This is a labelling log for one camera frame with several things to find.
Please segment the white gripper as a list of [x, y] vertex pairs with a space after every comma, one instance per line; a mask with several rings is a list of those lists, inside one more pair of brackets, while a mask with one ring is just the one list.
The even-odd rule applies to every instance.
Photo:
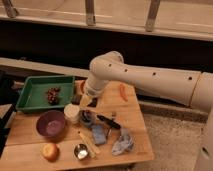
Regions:
[[108, 82], [105, 80], [99, 80], [95, 77], [89, 77], [85, 82], [85, 94], [82, 95], [79, 106], [81, 108], [87, 107], [92, 102], [92, 98], [97, 98], [103, 93], [104, 88], [107, 84]]

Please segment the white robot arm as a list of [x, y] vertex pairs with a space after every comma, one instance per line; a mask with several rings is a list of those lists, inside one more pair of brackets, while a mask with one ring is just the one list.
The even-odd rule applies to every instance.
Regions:
[[213, 171], [213, 73], [127, 65], [117, 51], [93, 58], [89, 69], [83, 104], [87, 104], [86, 99], [99, 97], [109, 81], [120, 81], [207, 112], [209, 116], [194, 171]]

